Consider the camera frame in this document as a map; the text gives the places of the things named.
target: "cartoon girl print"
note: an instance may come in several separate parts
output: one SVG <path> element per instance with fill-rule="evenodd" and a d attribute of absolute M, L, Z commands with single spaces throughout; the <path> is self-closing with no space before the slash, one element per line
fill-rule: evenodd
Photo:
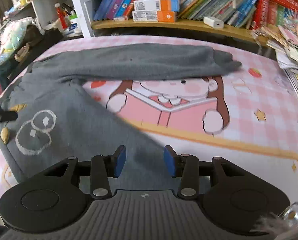
<path fill-rule="evenodd" d="M 122 81 L 110 95 L 107 109 L 128 120 L 207 134 L 218 134 L 229 123 L 221 76 L 140 81 L 140 85 L 153 95 L 134 91 L 133 81 Z"/>

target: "white shelf frame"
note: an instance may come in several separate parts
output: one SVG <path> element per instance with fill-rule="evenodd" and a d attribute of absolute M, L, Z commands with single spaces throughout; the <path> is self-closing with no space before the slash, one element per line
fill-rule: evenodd
<path fill-rule="evenodd" d="M 94 14 L 94 0 L 72 0 L 77 13 L 78 22 L 84 37 L 94 37 L 91 28 Z"/>

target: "checkered bed sheet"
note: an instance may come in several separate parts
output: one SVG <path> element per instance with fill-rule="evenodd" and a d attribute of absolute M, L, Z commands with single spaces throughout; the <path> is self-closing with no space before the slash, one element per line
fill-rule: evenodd
<path fill-rule="evenodd" d="M 292 151 L 298 155 L 298 100 L 277 62 L 240 49 L 190 39 L 159 36 L 105 36 L 63 41 L 37 60 L 64 51 L 80 51 L 136 43 L 204 45 L 229 52 L 243 65 L 241 71 L 223 77 L 224 98 L 230 123 L 215 137 Z M 0 150 L 0 197 L 15 183 Z"/>

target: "cardboard box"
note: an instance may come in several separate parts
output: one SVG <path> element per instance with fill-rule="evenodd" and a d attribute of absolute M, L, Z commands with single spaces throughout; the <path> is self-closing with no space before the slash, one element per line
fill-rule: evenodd
<path fill-rule="evenodd" d="M 177 14 L 174 11 L 133 11 L 134 22 L 175 22 Z"/>
<path fill-rule="evenodd" d="M 135 11 L 175 11 L 180 10 L 179 0 L 135 0 Z"/>

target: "stack of magazines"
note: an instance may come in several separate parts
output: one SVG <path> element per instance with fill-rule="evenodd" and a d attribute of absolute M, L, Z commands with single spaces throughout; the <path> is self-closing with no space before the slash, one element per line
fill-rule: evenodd
<path fill-rule="evenodd" d="M 267 45 L 276 50 L 276 58 L 280 68 L 282 68 L 298 97 L 298 25 L 296 32 L 279 26 L 279 33 L 272 29 L 262 27 L 262 30 L 273 40 Z"/>

